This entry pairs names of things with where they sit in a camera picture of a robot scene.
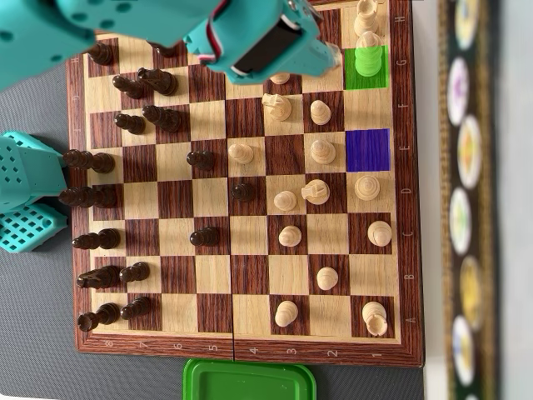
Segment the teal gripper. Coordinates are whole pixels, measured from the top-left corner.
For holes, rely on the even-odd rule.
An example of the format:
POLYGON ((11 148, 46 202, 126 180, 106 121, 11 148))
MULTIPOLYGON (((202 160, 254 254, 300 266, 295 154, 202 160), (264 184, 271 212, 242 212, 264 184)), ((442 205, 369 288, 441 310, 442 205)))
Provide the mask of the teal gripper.
POLYGON ((277 73, 321 76, 340 66, 340 48, 320 38, 308 1, 223 1, 184 36, 201 65, 238 85, 277 73))

